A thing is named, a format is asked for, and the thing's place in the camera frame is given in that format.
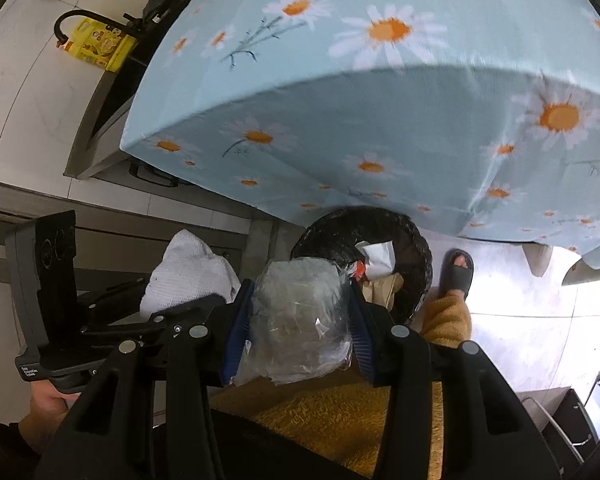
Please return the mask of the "person's left hand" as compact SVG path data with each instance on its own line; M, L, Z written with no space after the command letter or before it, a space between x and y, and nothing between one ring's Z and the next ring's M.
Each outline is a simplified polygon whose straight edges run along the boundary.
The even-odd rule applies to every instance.
M58 391L49 380L32 382L31 412L45 417L65 416L79 396L79 393Z

